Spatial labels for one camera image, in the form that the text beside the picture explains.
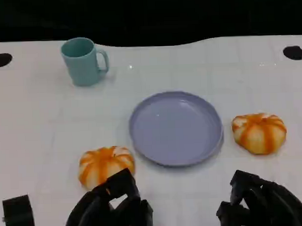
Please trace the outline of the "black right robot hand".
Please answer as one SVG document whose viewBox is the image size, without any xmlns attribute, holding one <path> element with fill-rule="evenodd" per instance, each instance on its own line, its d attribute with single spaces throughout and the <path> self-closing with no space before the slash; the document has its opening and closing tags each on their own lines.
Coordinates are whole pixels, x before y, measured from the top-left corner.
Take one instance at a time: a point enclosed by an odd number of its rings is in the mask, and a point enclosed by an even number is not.
<svg viewBox="0 0 302 226">
<path fill-rule="evenodd" d="M 221 202 L 220 226 L 302 226 L 302 202 L 284 186 L 237 170 L 229 202 Z"/>
</svg>

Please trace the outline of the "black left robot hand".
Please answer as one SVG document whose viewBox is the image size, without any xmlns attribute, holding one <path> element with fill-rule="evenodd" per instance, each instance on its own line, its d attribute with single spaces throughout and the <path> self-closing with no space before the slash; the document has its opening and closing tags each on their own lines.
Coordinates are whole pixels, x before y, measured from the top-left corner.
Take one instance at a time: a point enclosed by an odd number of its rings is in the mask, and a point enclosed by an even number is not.
<svg viewBox="0 0 302 226">
<path fill-rule="evenodd" d="M 142 200 L 128 168 L 88 191 L 65 226 L 153 226 L 153 209 Z"/>
</svg>

